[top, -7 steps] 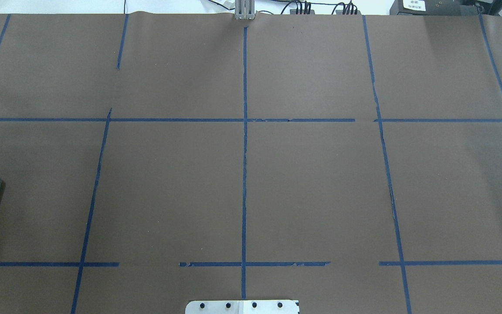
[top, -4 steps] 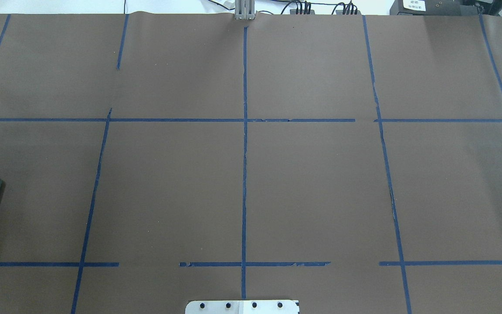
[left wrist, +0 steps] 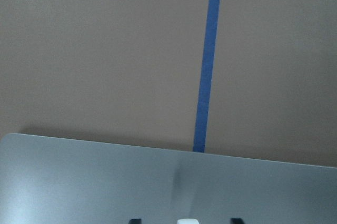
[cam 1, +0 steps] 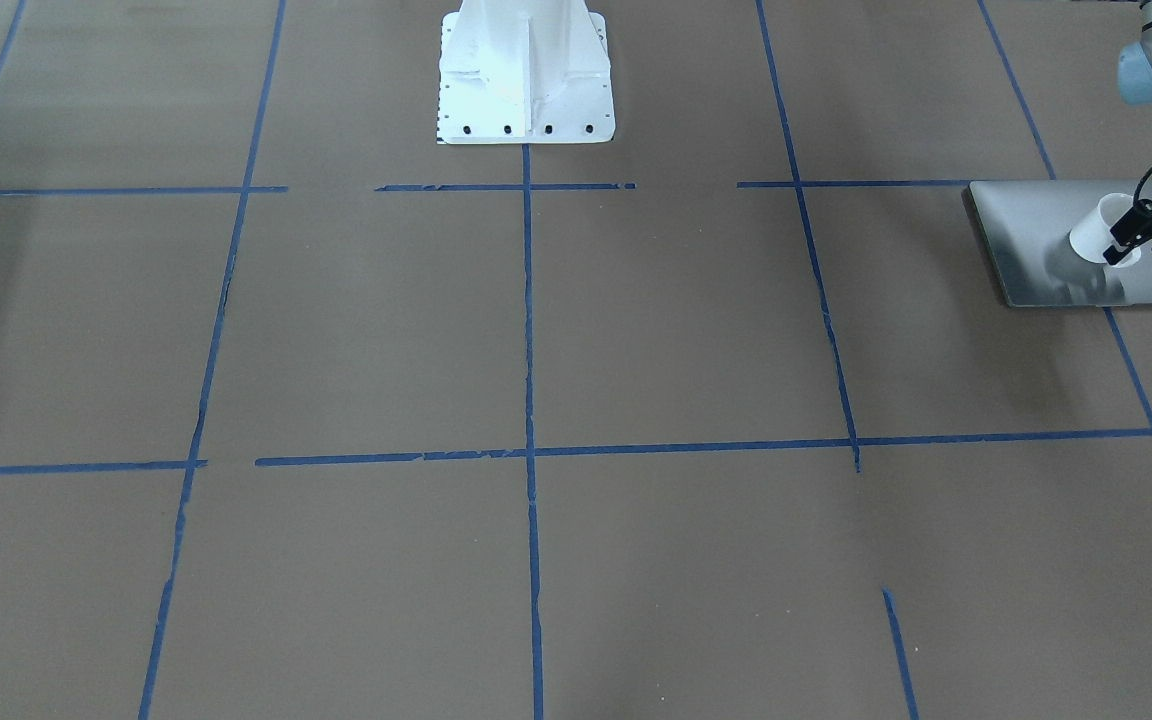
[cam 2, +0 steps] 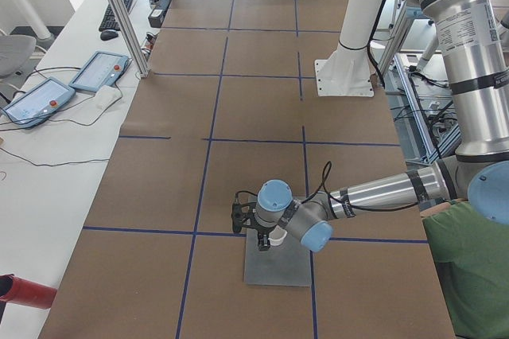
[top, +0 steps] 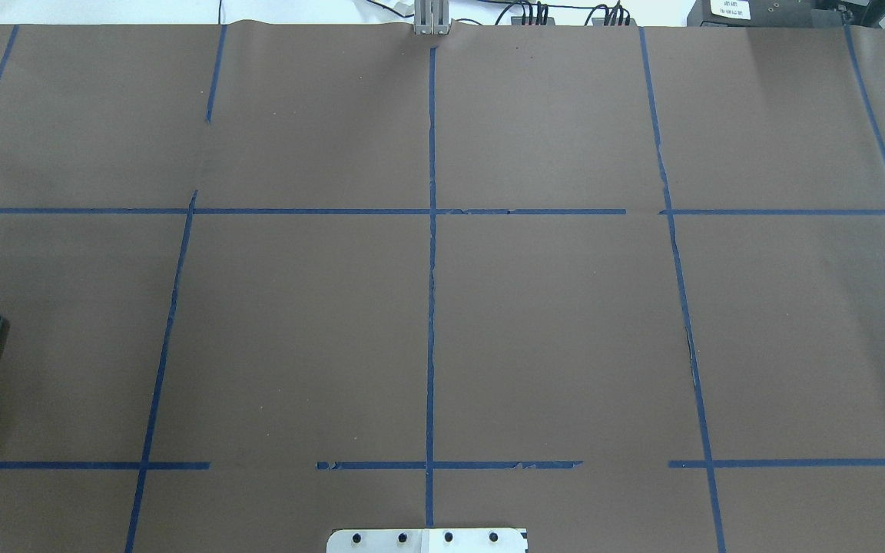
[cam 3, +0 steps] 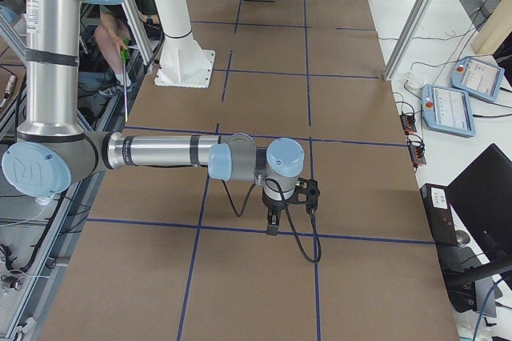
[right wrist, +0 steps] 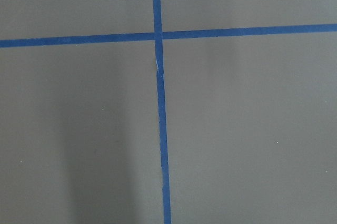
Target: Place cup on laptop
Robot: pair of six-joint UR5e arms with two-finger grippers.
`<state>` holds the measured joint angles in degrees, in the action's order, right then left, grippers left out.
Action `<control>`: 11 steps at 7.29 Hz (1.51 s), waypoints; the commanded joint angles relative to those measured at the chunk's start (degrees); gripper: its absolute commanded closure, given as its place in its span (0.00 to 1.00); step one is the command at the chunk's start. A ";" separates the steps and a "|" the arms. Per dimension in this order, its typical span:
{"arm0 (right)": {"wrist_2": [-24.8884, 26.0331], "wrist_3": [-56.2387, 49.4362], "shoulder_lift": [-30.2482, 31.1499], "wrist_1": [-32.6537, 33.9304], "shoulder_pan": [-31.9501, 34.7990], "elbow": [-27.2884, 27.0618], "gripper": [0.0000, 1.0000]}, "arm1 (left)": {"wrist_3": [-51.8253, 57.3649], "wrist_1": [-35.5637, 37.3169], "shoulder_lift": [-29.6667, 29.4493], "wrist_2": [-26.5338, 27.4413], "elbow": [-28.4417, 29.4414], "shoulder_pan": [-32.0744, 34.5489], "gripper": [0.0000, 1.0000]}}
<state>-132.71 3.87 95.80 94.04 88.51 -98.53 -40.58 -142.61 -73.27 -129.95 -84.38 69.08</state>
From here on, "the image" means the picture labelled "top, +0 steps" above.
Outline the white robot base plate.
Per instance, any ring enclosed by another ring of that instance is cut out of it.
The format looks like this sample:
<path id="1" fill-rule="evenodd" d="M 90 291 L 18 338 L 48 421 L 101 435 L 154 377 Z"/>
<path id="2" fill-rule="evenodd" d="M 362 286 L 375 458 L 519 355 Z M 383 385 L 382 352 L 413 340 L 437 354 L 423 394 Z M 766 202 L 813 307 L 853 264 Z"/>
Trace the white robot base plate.
<path id="1" fill-rule="evenodd" d="M 326 552 L 528 552 L 518 528 L 359 528 L 331 532 Z"/>

